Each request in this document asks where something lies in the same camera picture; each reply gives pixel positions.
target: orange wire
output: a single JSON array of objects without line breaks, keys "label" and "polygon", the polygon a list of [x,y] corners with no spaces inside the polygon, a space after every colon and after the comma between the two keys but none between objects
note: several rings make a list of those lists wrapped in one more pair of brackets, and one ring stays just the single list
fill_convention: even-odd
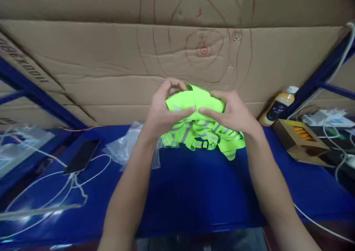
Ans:
[{"label": "orange wire", "polygon": [[70,130],[70,129],[66,129],[66,128],[61,128],[61,129],[65,130],[65,131],[88,131],[88,130],[91,130],[91,129],[94,129],[94,128],[97,128],[97,127],[102,127],[102,126],[98,125],[98,126],[89,127],[89,128],[82,129],[82,130]]}]

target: black buckle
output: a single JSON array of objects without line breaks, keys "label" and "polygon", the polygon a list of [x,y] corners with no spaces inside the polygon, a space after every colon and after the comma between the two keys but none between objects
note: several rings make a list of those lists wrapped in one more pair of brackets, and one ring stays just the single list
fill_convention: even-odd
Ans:
[{"label": "black buckle", "polygon": [[[203,147],[203,143],[204,143],[204,142],[207,142],[207,147]],[[201,148],[202,148],[202,149],[208,149],[208,146],[209,146],[209,145],[210,145],[210,143],[208,142],[208,140],[203,140],[203,139],[202,139],[202,144],[201,144]]]}]

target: small cardboard box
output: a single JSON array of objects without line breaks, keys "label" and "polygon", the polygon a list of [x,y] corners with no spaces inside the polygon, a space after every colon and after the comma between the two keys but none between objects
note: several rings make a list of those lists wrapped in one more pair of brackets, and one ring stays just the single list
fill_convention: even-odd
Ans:
[{"label": "small cardboard box", "polygon": [[295,160],[329,167],[318,158],[328,152],[329,147],[305,123],[279,119],[273,127],[283,146]]}]

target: white electrical device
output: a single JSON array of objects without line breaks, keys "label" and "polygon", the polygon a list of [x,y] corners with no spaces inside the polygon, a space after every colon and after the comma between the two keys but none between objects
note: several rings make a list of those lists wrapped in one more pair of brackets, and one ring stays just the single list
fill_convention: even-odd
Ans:
[{"label": "white electrical device", "polygon": [[327,119],[326,127],[351,128],[355,126],[355,123],[345,118],[344,115],[346,115],[345,110],[318,110],[314,115],[303,115],[302,121],[309,126],[323,126]]}]

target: plastic bottle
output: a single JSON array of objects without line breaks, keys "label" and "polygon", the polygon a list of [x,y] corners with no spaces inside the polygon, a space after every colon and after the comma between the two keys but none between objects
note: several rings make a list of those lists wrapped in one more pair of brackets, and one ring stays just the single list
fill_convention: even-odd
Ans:
[{"label": "plastic bottle", "polygon": [[289,86],[286,91],[279,93],[271,106],[261,115],[259,122],[263,126],[272,125],[280,114],[295,101],[294,94],[297,91],[298,87]]}]

